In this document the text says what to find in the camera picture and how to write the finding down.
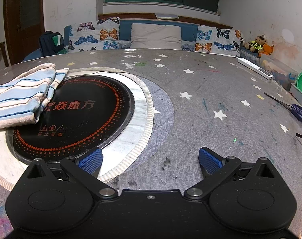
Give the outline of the right butterfly pillow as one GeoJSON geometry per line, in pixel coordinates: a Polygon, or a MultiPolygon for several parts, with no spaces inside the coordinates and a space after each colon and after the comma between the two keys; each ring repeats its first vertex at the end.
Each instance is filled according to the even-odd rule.
{"type": "Polygon", "coordinates": [[[240,39],[241,32],[238,30],[200,25],[194,51],[239,57],[240,39]]]}

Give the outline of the dark wooden door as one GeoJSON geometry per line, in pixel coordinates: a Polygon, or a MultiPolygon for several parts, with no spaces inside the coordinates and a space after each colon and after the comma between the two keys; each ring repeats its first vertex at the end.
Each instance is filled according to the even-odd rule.
{"type": "Polygon", "coordinates": [[[44,33],[43,0],[3,0],[4,32],[10,63],[39,48],[44,33]]]}

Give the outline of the left butterfly pillow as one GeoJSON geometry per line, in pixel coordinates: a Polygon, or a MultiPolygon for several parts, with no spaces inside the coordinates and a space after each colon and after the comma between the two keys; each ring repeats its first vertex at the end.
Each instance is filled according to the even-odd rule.
{"type": "Polygon", "coordinates": [[[66,28],[66,49],[68,53],[117,50],[120,48],[120,19],[104,18],[72,24],[66,28]]]}

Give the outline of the blue sofa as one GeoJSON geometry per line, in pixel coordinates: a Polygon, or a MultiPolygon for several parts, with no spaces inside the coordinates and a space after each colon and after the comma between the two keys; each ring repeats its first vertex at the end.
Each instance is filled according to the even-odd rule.
{"type": "Polygon", "coordinates": [[[240,55],[241,33],[215,26],[158,21],[130,21],[118,17],[67,25],[64,34],[46,31],[39,49],[25,60],[64,53],[118,49],[165,49],[219,53],[216,42],[231,43],[223,54],[240,55]]]}

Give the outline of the teddy bear toy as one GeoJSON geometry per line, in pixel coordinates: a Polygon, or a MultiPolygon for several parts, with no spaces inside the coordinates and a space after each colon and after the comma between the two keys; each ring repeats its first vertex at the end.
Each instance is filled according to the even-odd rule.
{"type": "Polygon", "coordinates": [[[255,40],[244,43],[244,48],[250,50],[253,53],[260,53],[263,50],[263,46],[267,43],[265,35],[258,35],[255,40]]]}

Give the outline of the grey star tablecloth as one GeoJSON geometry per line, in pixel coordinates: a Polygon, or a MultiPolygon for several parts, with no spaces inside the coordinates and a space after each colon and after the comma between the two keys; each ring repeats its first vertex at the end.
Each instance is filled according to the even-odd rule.
{"type": "Polygon", "coordinates": [[[100,50],[44,57],[0,69],[0,84],[51,62],[57,68],[113,68],[143,80],[156,109],[148,146],[121,175],[123,189],[186,190],[202,179],[206,146],[244,162],[267,157],[297,200],[290,229],[302,238],[302,124],[284,107],[294,98],[235,58],[175,50],[100,50]]]}

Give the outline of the black round induction cooktop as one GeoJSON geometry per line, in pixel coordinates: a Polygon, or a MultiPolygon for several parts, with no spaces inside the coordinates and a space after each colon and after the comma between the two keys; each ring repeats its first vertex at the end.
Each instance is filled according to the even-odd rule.
{"type": "Polygon", "coordinates": [[[100,75],[64,80],[36,124],[6,131],[10,153],[25,164],[35,158],[58,162],[104,148],[127,126],[134,113],[127,85],[100,75]]]}

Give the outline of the blue white striped shirt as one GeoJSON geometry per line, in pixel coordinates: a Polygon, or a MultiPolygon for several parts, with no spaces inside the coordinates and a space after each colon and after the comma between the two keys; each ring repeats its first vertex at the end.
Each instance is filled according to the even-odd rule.
{"type": "Polygon", "coordinates": [[[0,129],[37,123],[68,72],[44,63],[0,85],[0,129]]]}

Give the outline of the white remote control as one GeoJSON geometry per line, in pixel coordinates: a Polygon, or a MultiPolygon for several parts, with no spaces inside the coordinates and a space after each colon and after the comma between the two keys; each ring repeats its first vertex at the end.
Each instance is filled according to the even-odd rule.
{"type": "Polygon", "coordinates": [[[263,76],[267,80],[273,79],[273,75],[272,74],[270,74],[269,72],[267,72],[266,70],[264,70],[260,66],[257,66],[254,63],[252,63],[252,62],[250,62],[250,61],[248,61],[248,60],[246,60],[244,58],[238,58],[238,62],[241,65],[246,66],[247,68],[251,69],[252,71],[258,73],[261,76],[263,76]]]}

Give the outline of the orange plush toy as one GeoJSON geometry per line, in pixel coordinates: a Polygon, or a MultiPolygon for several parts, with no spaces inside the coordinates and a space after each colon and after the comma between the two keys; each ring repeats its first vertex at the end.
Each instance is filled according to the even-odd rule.
{"type": "Polygon", "coordinates": [[[267,43],[263,45],[263,48],[258,51],[258,57],[261,57],[261,55],[268,55],[270,56],[274,51],[274,46],[269,46],[267,43]]]}

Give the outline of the book on window ledge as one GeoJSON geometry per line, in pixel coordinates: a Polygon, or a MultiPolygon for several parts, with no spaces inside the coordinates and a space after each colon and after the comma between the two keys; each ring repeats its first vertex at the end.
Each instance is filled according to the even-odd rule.
{"type": "Polygon", "coordinates": [[[155,13],[155,17],[159,20],[176,20],[180,18],[178,15],[162,13],[155,13]]]}

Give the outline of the dark backpack with green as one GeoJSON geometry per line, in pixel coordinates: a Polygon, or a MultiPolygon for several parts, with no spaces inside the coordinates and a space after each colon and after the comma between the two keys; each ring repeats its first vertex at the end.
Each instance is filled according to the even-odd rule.
{"type": "Polygon", "coordinates": [[[59,32],[46,31],[39,38],[39,47],[43,57],[67,53],[64,39],[59,32]]]}

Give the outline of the clear plastic storage box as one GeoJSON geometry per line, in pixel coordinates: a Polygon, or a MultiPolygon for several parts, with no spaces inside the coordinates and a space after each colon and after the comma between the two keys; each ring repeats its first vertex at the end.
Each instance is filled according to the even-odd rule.
{"type": "Polygon", "coordinates": [[[287,91],[290,90],[292,83],[295,83],[298,77],[297,71],[265,54],[261,55],[259,66],[272,74],[273,79],[287,91]]]}

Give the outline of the beige plain pillow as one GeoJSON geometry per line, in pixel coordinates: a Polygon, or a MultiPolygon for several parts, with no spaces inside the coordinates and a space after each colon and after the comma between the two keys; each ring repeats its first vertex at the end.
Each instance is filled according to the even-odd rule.
{"type": "Polygon", "coordinates": [[[133,23],[130,48],[182,50],[181,28],[174,25],[133,23]]]}

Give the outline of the blue handled scissors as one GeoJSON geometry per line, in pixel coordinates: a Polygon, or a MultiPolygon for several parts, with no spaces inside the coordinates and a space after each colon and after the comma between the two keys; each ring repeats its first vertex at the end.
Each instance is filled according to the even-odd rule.
{"type": "Polygon", "coordinates": [[[276,97],[264,92],[264,94],[270,98],[272,98],[273,100],[275,100],[277,103],[281,104],[282,106],[284,106],[285,108],[287,108],[291,114],[293,114],[295,116],[296,119],[298,119],[301,123],[302,123],[302,107],[297,105],[297,104],[286,104],[281,100],[276,99],[276,97]]]}

